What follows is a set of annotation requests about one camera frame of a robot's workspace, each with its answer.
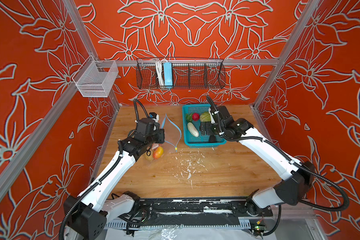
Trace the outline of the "dark avocado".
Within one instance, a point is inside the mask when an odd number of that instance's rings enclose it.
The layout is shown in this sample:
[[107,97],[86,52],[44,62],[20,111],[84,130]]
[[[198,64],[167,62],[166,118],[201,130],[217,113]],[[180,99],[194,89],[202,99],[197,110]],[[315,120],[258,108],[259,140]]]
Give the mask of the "dark avocado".
[[217,142],[217,139],[216,139],[216,136],[215,135],[211,135],[209,137],[209,143],[216,143]]

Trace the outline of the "orange yellow mango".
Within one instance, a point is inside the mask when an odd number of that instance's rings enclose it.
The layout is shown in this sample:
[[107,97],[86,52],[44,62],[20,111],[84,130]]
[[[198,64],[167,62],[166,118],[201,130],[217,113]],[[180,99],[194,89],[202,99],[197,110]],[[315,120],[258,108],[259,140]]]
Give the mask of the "orange yellow mango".
[[153,158],[154,158],[155,160],[157,160],[157,159],[161,158],[161,157],[163,156],[163,154],[164,154],[164,149],[163,149],[163,147],[158,146],[158,147],[155,149],[154,153],[153,153]]

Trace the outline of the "clear zip top bag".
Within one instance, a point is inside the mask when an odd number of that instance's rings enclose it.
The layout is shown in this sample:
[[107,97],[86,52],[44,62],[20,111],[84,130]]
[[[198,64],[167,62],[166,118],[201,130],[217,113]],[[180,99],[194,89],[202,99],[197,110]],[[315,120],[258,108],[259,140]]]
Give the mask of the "clear zip top bag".
[[159,124],[160,128],[165,130],[165,142],[163,144],[154,144],[153,147],[149,150],[149,152],[153,154],[155,149],[158,146],[161,146],[164,149],[164,154],[162,157],[165,157],[169,154],[177,153],[178,144],[183,135],[180,127],[168,117],[168,114],[165,114],[162,119],[159,119]]

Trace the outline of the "red fruit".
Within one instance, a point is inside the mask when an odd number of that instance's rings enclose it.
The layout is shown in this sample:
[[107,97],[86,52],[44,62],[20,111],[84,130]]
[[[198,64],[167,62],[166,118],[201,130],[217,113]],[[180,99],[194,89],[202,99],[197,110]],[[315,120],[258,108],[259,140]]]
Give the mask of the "red fruit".
[[200,115],[199,115],[198,113],[193,113],[193,114],[192,114],[192,120],[193,120],[193,121],[196,122],[196,121],[198,121],[199,119],[200,119]]

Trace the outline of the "white radish with leaves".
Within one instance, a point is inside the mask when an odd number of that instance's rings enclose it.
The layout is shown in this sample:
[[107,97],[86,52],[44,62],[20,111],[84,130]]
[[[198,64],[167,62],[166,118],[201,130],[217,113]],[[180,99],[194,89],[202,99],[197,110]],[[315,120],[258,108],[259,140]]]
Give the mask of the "white radish with leaves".
[[186,114],[186,122],[187,122],[187,129],[190,132],[190,134],[194,137],[199,137],[199,132],[196,129],[196,127],[194,126],[194,124],[192,123],[192,115],[191,114]]

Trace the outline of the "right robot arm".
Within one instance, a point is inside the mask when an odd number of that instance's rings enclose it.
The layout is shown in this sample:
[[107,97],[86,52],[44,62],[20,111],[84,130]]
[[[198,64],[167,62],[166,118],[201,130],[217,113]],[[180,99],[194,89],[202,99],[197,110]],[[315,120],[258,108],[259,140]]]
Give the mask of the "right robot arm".
[[[251,215],[270,205],[298,203],[328,212],[341,212],[348,208],[350,200],[346,192],[336,183],[317,174],[315,166],[310,162],[301,162],[263,136],[249,121],[244,118],[234,120],[224,106],[217,106],[211,97],[210,115],[213,119],[212,131],[228,142],[237,142],[247,147],[265,161],[282,179],[273,187],[256,190],[247,198],[247,210]],[[337,207],[325,207],[304,200],[310,191],[314,179],[321,180],[337,190],[343,201]]]

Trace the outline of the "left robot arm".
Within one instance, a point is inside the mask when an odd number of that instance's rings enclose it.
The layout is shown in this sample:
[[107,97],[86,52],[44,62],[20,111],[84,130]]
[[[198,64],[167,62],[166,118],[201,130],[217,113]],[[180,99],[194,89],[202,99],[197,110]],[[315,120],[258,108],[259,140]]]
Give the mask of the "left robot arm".
[[165,131],[160,127],[156,113],[144,112],[140,118],[138,106],[143,104],[133,101],[136,114],[136,127],[127,137],[118,141],[118,150],[113,159],[98,177],[76,198],[69,196],[64,203],[65,217],[60,225],[58,238],[65,238],[69,227],[86,240],[96,239],[105,225],[113,219],[129,213],[136,200],[123,194],[108,201],[108,196],[121,180],[122,176],[143,156],[152,155],[152,147],[165,141]]

